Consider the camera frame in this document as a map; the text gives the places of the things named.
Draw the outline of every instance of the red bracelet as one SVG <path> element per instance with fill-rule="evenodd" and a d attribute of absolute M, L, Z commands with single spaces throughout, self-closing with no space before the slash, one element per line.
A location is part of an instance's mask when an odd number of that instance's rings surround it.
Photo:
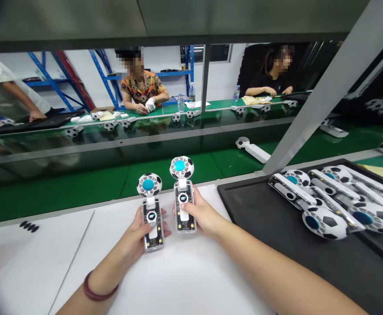
<path fill-rule="evenodd" d="M 91 291 L 91 289 L 89 289 L 89 285 L 88 285 L 89 276 L 91 275 L 92 271 L 90 273 L 88 273 L 88 275 L 85 277 L 85 281 L 83 282 L 83 291 L 85 292 L 86 296 L 90 300 L 97 301 L 97 302 L 108 300 L 117 291 L 119 284 L 116 286 L 116 288 L 112 292 L 110 292 L 106 295 L 95 294 Z"/>

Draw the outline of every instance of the window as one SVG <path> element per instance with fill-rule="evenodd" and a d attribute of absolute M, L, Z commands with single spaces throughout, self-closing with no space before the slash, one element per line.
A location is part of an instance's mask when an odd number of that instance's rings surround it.
<path fill-rule="evenodd" d="M 185 46 L 180 46 L 181 63 L 185 63 Z M 229 61 L 230 44 L 212 45 L 210 61 Z M 194 62 L 203 62 L 204 45 L 194 45 Z"/>

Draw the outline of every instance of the black hair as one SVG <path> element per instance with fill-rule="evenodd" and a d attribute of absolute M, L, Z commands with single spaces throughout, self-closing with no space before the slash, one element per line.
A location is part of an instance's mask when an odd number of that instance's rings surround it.
<path fill-rule="evenodd" d="M 286 56 L 292 56 L 295 48 L 294 46 L 281 45 L 278 48 L 271 48 L 264 57 L 263 65 L 261 66 L 261 71 L 266 75 L 270 76 L 269 72 L 273 68 L 275 60 L 282 60 Z"/>
<path fill-rule="evenodd" d="M 116 52 L 117 57 L 126 60 L 132 60 L 133 58 L 142 56 L 141 48 L 138 46 L 114 48 L 114 51 Z"/>

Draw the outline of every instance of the black shirt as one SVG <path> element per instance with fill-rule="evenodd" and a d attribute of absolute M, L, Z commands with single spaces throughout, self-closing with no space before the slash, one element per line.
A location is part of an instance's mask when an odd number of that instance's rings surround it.
<path fill-rule="evenodd" d="M 291 84 L 286 80 L 282 75 L 278 76 L 276 80 L 273 80 L 270 75 L 265 74 L 264 72 L 259 74 L 253 82 L 249 85 L 249 88 L 262 88 L 270 87 L 276 91 L 277 94 L 281 94 L 287 87 Z M 270 95 L 266 92 L 254 95 L 254 97 Z"/>

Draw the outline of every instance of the orange patterned shirt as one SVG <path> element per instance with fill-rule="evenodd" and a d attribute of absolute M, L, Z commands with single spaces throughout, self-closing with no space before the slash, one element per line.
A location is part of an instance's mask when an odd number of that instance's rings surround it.
<path fill-rule="evenodd" d="M 166 92 L 165 86 L 156 74 L 146 70 L 144 74 L 144 93 L 140 91 L 136 80 L 121 80 L 121 91 L 128 93 L 136 104 L 146 104 L 152 96 Z M 155 103 L 155 106 L 161 106 L 161 103 Z"/>

